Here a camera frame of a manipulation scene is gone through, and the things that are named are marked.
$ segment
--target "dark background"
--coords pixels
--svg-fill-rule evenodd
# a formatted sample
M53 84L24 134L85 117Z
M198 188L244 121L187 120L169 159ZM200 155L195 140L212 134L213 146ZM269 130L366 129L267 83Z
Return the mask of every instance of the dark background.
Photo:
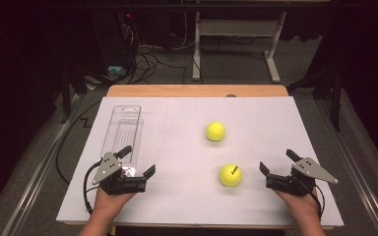
M378 1L368 5L352 13L288 13L281 39L299 35L305 41L324 35L309 74L332 60L340 58L344 62L344 88L378 147ZM181 14L132 14L145 37L164 48L170 47L170 32L184 34ZM223 13L203 14L222 18ZM248 14L224 15L254 18ZM272 13L261 16L269 17ZM104 74L107 65L118 58L115 55L121 55L122 48L109 46L112 40L121 39L115 17L55 12L35 1L0 0L0 191L35 132L54 112L53 98L61 90L63 72L77 64ZM189 33L193 23L194 14L188 14Z

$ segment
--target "tennis ball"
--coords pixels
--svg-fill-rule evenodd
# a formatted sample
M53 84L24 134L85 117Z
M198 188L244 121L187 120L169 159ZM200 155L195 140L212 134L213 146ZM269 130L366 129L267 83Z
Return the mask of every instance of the tennis ball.
M220 169L220 181L228 186L237 186L242 179L241 169L236 164L226 164Z
M207 137L211 141L220 141L225 136L225 126L218 121L212 122L207 127Z

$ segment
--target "clear plastic container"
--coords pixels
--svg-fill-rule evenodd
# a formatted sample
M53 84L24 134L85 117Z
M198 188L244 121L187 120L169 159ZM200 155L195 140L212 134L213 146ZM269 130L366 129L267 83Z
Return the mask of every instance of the clear plastic container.
M136 172L142 133L141 106L115 106L100 155L104 156L107 152L116 153L131 146L133 150L119 161L122 162L126 175L133 177Z

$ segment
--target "white table surface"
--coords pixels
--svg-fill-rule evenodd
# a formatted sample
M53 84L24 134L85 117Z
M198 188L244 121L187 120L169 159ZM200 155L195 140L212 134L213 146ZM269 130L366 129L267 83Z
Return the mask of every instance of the white table surface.
M57 216L66 223L85 223L86 171L98 161L112 108L141 105L144 119L136 176L153 164L156 174L146 193L134 197L115 218L125 225L286 228L293 225L284 202L266 188L263 161L271 173L288 175L288 148L318 162L292 97L105 97L94 120L75 174ZM221 121L226 136L211 142L207 125ZM220 168L237 164L243 179L225 187ZM89 178L89 188L95 171ZM326 207L325 227L343 226L326 182L318 181ZM90 191L91 203L95 191Z

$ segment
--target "hand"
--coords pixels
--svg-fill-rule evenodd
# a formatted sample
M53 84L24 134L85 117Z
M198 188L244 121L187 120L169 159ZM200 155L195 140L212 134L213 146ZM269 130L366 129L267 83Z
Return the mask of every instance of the hand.
M310 195L298 197L281 191L274 191L287 204L289 212L293 216L302 236L325 235L318 215L318 205Z
M94 211L79 235L105 236L112 220L135 195L135 193L116 196L108 195L103 189L97 188Z

